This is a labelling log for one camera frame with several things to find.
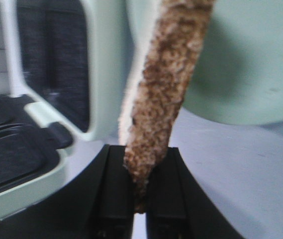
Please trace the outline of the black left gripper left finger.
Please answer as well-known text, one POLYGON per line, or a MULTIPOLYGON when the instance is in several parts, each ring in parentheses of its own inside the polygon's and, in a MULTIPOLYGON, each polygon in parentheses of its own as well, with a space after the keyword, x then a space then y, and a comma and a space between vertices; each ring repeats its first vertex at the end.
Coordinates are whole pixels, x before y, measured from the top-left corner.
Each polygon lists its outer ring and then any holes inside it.
POLYGON ((129 239, 132 183, 124 146, 105 145, 71 182, 0 222, 0 239, 129 239))

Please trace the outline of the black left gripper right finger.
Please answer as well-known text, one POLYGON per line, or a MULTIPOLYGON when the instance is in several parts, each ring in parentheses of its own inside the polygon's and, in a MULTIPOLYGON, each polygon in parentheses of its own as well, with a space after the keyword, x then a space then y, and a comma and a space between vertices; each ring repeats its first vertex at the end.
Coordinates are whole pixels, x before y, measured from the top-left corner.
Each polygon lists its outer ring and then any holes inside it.
POLYGON ((147 192, 149 239, 241 239, 188 170, 179 150, 168 149, 147 192))

